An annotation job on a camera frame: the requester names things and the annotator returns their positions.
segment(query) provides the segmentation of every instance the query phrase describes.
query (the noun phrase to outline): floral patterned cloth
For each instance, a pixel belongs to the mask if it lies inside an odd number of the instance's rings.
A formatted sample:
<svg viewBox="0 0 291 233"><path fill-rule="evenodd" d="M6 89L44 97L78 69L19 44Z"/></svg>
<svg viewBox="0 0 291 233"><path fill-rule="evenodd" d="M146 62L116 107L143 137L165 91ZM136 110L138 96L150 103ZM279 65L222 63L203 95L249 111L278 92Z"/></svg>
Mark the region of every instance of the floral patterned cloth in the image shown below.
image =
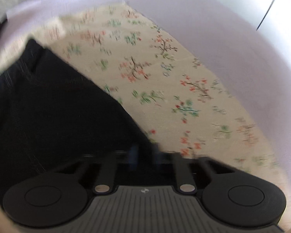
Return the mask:
<svg viewBox="0 0 291 233"><path fill-rule="evenodd" d="M172 36L125 4L54 18L0 52L0 72L33 36L114 97L163 151L206 154L291 187L272 148L220 80Z"/></svg>

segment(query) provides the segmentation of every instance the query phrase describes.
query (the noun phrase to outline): gray ribbed surface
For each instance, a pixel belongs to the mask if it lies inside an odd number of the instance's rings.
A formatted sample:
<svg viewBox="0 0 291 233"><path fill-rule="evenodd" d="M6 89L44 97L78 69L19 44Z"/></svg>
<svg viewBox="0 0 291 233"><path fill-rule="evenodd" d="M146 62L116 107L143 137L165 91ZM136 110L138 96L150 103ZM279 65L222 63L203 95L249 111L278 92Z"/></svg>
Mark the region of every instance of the gray ribbed surface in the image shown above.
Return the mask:
<svg viewBox="0 0 291 233"><path fill-rule="evenodd" d="M88 210L66 225L31 233L280 233L277 226L239 230L210 218L194 197L174 192L170 186L120 186L116 193L96 197Z"/></svg>

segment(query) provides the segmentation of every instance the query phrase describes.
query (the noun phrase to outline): white logo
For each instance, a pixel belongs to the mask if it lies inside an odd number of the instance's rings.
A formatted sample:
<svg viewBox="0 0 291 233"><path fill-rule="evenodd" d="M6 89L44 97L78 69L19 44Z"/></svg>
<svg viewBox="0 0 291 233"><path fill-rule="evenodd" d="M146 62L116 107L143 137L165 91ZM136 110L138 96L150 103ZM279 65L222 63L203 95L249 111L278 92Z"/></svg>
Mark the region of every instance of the white logo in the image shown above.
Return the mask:
<svg viewBox="0 0 291 233"><path fill-rule="evenodd" d="M148 193L149 191L150 191L150 190L147 189L147 188L141 189L141 192L144 193L144 194Z"/></svg>

